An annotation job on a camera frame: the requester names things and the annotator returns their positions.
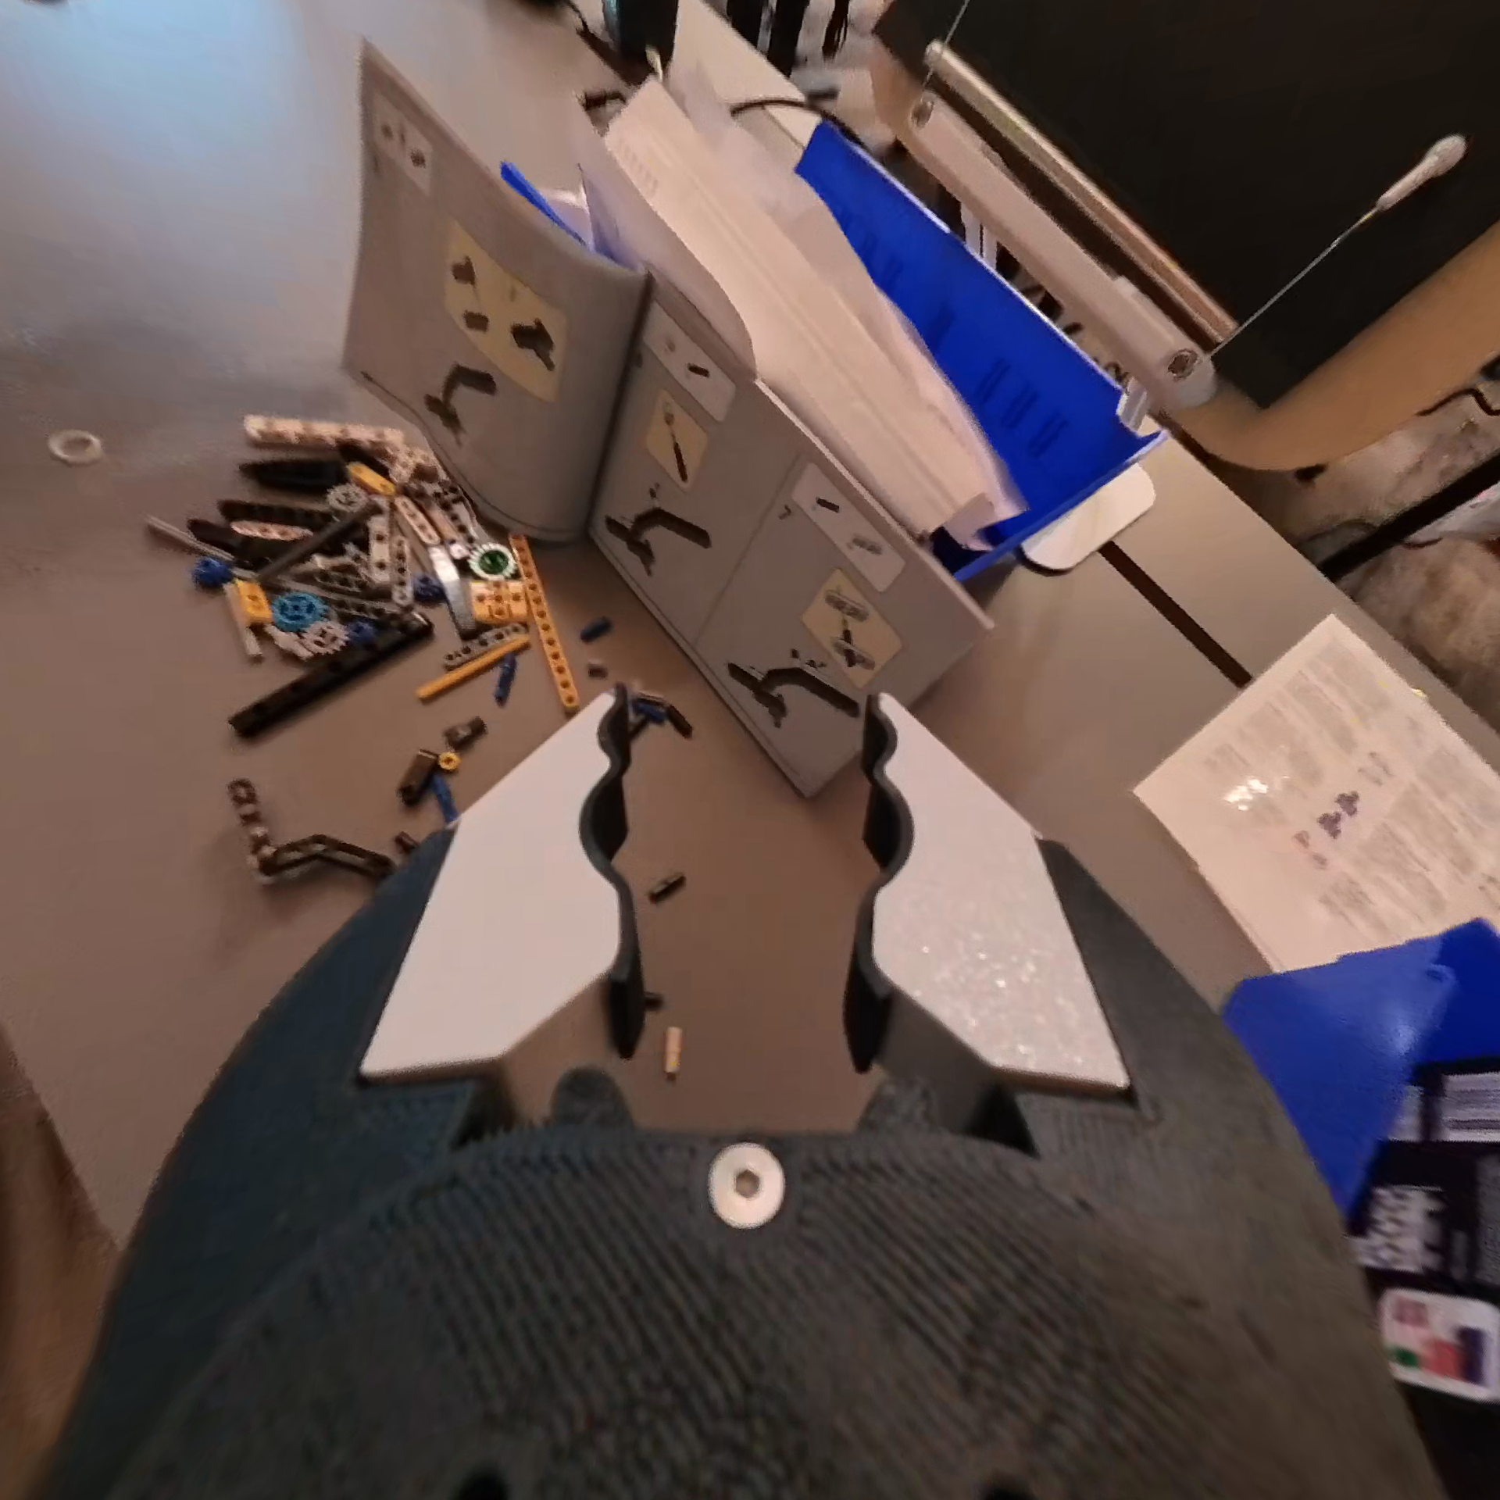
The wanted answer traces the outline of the metal bar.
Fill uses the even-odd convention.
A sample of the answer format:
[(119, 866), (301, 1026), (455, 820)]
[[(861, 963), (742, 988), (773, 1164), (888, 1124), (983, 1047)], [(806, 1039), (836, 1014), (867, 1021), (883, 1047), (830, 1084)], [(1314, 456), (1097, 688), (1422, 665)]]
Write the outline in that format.
[(1231, 332), (1227, 308), (954, 40), (925, 44), (907, 119), (1157, 406), (1181, 412), (1217, 394), (1211, 346)]

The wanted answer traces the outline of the blue plastic bin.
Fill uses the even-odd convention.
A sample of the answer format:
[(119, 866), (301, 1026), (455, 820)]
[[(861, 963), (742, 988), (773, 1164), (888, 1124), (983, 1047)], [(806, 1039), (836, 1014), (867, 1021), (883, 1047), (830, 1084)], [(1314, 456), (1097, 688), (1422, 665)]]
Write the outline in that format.
[(1248, 980), (1222, 1021), (1350, 1216), (1420, 1068), (1496, 1070), (1496, 928), (1475, 917)]

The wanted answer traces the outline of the cluster of small lego pins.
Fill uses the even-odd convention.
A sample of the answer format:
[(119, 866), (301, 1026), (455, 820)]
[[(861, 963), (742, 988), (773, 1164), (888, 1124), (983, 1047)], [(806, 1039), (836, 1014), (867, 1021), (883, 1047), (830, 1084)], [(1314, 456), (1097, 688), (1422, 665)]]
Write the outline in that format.
[[(693, 724), (686, 720), (684, 708), (661, 694), (628, 688), (624, 704), (630, 739), (645, 732), (645, 726), (671, 726), (684, 739), (693, 738)], [(485, 716), (469, 716), (443, 726), (441, 748), (422, 748), (412, 752), (412, 759), (402, 771), (402, 777), (397, 781), (399, 804), (406, 808), (415, 808), (422, 800), (431, 800), (439, 814), (439, 824), (443, 829), (454, 827), (458, 819), (458, 806), (450, 790), (450, 777), (458, 772), (464, 752), (469, 752), (477, 739), (485, 739), (487, 732), (489, 724)]]

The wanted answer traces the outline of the grey lego instruction booklet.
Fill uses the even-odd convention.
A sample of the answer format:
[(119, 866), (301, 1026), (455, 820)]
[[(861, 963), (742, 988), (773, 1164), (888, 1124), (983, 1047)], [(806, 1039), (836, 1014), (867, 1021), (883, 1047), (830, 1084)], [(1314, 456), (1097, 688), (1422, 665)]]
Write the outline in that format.
[(343, 364), (482, 518), (583, 533), (804, 796), (869, 694), (918, 698), (989, 627), (760, 379), (648, 188), (583, 125), (589, 236), (501, 183), (373, 46)]

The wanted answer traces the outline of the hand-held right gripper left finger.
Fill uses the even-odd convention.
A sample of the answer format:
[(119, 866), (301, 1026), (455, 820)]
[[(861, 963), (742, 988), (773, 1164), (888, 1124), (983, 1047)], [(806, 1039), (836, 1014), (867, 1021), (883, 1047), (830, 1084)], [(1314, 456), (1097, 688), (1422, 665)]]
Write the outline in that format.
[(471, 1077), (564, 1022), (633, 1058), (645, 1030), (628, 840), (630, 697), (614, 688), (454, 824), (427, 903), (365, 1046), (361, 1077)]

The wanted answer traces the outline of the pile of lego pieces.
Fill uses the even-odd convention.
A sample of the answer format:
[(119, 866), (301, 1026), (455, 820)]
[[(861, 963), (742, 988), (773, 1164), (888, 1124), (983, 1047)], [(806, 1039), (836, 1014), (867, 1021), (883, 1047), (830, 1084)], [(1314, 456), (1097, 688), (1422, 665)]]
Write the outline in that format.
[(253, 494), (145, 533), (194, 562), (194, 584), (223, 596), (246, 661), (274, 648), (296, 676), (231, 712), (236, 739), (265, 739), (436, 638), (454, 644), (432, 704), (537, 656), (559, 708), (580, 708), (534, 545), (480, 514), (455, 474), (420, 440), (376, 424), (249, 412), (255, 456), (236, 471)]

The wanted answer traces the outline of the blue bin with papers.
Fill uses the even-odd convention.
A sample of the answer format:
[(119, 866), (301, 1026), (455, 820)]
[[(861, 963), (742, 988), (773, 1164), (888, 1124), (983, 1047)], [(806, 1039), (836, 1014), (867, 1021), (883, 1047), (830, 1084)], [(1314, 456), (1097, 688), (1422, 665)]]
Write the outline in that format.
[[(909, 322), (1023, 493), (1023, 514), (986, 525), (971, 542), (946, 530), (916, 539), (957, 584), (1012, 558), (1152, 448), (1157, 435), (1120, 420), (1115, 379), (830, 123), (814, 125), (790, 169), (830, 208), (874, 287)], [(589, 236), (583, 195), (561, 218), (520, 175), (500, 179), (574, 236)]]

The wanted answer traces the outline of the thin rod with white tip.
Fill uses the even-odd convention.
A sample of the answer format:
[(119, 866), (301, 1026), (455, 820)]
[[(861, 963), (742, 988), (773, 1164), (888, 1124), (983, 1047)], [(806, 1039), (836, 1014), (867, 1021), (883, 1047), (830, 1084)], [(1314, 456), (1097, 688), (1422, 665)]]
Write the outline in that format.
[(1395, 179), (1355, 221), (1350, 221), (1338, 234), (1334, 234), (1295, 276), (1290, 276), (1282, 286), (1274, 287), (1270, 299), (1264, 299), (1254, 310), (1248, 313), (1233, 328), (1219, 337), (1211, 354), (1225, 352), (1231, 346), (1250, 327), (1254, 327), (1270, 308), (1274, 308), (1292, 287), (1297, 287), (1314, 269), (1319, 269), (1343, 241), (1360, 234), (1367, 225), (1376, 216), (1395, 211), (1403, 202), (1415, 195), (1422, 185), (1444, 179), (1450, 172), (1467, 155), (1468, 138), (1450, 133), (1432, 141), (1425, 152), (1401, 175)]

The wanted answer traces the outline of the black lego linkage assembly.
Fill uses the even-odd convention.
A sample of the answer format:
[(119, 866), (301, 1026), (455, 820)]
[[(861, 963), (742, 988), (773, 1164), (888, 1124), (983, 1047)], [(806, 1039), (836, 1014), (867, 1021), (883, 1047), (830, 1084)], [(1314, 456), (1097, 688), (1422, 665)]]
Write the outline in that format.
[(392, 856), (348, 845), (343, 840), (333, 840), (332, 834), (307, 834), (302, 840), (277, 842), (269, 832), (265, 808), (259, 806), (259, 794), (255, 790), (253, 781), (228, 781), (226, 797), (244, 840), (246, 865), (265, 883), (282, 879), (314, 865), (355, 871), (373, 883), (381, 883), (394, 871)]

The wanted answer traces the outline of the black lego box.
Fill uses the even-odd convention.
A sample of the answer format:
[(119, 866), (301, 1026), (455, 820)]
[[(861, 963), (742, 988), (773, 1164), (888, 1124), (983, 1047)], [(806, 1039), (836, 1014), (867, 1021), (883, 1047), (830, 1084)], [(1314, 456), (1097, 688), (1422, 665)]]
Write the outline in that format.
[(1496, 1058), (1422, 1064), (1346, 1236), (1397, 1383), (1496, 1406)]

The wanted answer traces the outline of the stack of white papers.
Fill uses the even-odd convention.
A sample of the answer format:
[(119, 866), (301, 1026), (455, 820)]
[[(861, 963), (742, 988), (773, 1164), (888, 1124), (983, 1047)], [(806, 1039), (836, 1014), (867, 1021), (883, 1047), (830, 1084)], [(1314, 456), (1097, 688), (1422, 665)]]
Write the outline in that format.
[(971, 542), (1023, 493), (830, 208), (700, 72), (649, 78), (570, 143), (594, 239), (648, 268), (746, 360), (907, 533)]

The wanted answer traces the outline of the black panel with wooden rim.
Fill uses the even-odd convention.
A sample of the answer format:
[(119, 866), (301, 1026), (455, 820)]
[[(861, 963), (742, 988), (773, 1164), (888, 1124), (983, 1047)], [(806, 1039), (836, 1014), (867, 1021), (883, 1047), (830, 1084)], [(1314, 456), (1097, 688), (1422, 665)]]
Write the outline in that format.
[(1496, 360), (1496, 2), (888, 2), (874, 35), (909, 78), (954, 40), (1231, 327), (1468, 138), (1214, 354), (1217, 394), (1172, 415), (1199, 448), (1342, 459)]

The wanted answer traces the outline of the laminated printed sheet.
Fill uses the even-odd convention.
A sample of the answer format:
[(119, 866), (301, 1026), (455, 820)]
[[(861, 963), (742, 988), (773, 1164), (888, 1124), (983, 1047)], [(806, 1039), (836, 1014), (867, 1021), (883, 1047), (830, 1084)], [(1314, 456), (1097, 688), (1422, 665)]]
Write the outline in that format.
[(1134, 797), (1270, 971), (1496, 925), (1496, 771), (1334, 614)]

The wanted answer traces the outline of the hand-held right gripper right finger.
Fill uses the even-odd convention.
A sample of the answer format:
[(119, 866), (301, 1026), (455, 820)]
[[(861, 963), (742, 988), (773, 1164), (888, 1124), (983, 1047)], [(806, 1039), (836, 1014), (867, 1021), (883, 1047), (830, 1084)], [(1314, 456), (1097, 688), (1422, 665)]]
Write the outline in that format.
[(925, 1087), (954, 1129), (1003, 1095), (1125, 1102), (1034, 829), (889, 694), (864, 704), (858, 771), (871, 883), (846, 967), (855, 1070)]

